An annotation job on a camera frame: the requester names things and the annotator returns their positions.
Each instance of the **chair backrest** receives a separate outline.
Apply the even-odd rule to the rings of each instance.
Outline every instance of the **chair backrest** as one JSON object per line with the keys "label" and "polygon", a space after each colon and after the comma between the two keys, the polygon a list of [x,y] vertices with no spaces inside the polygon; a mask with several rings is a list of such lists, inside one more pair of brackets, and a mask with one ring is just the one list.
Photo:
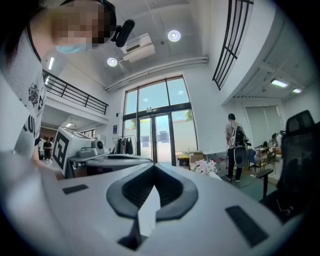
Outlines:
{"label": "chair backrest", "polygon": [[282,172],[277,184],[280,197],[297,212],[302,211],[319,181],[319,129],[309,111],[288,119],[282,137]]}
{"label": "chair backrest", "polygon": [[252,148],[248,149],[248,160],[252,161],[255,160],[256,151],[254,151]]}

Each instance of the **black metal railing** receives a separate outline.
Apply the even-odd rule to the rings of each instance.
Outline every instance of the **black metal railing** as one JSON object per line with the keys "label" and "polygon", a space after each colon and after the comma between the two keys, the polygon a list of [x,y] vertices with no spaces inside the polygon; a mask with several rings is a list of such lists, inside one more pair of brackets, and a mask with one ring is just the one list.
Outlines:
{"label": "black metal railing", "polygon": [[238,50],[243,39],[243,34],[248,18],[249,6],[253,4],[253,0],[229,0],[228,16],[226,21],[223,46],[218,61],[218,65],[216,66],[212,78],[212,80],[218,86],[219,91],[225,84],[225,79],[229,73],[229,70],[234,60],[238,59]]}
{"label": "black metal railing", "polygon": [[106,114],[108,104],[89,95],[83,90],[61,80],[59,77],[42,70],[46,91],[63,99],[76,103],[100,114]]}

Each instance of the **recessed light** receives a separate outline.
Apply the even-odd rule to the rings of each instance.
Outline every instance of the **recessed light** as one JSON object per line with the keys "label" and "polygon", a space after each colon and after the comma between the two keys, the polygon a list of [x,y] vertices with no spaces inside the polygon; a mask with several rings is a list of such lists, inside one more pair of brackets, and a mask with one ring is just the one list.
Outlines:
{"label": "recessed light", "polygon": [[118,64],[118,61],[113,57],[108,58],[108,60],[106,62],[111,67],[115,67]]}
{"label": "recessed light", "polygon": [[296,89],[294,89],[294,90],[293,90],[293,92],[294,92],[294,93],[296,93],[296,94],[299,94],[299,93],[301,93],[301,92],[302,92],[302,90],[301,90],[301,89],[296,88]]}
{"label": "recessed light", "polygon": [[288,86],[287,83],[281,82],[281,81],[279,81],[279,80],[277,80],[277,79],[273,79],[273,80],[271,81],[271,84],[273,84],[273,85],[275,85],[275,86],[280,86],[280,87],[282,87],[282,88],[286,88],[286,87]]}
{"label": "recessed light", "polygon": [[168,34],[168,39],[171,41],[171,42],[177,42],[179,41],[179,39],[181,38],[181,34],[179,31],[177,30],[171,30]]}
{"label": "recessed light", "polygon": [[49,62],[49,69],[52,69],[52,65],[54,63],[55,58],[51,57],[50,62]]}

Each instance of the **trash bin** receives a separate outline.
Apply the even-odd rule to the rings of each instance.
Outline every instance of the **trash bin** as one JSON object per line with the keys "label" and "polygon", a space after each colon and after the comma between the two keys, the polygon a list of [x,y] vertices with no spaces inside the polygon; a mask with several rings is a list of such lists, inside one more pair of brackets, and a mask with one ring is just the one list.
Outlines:
{"label": "trash bin", "polygon": [[179,166],[189,166],[190,158],[186,154],[179,155]]}

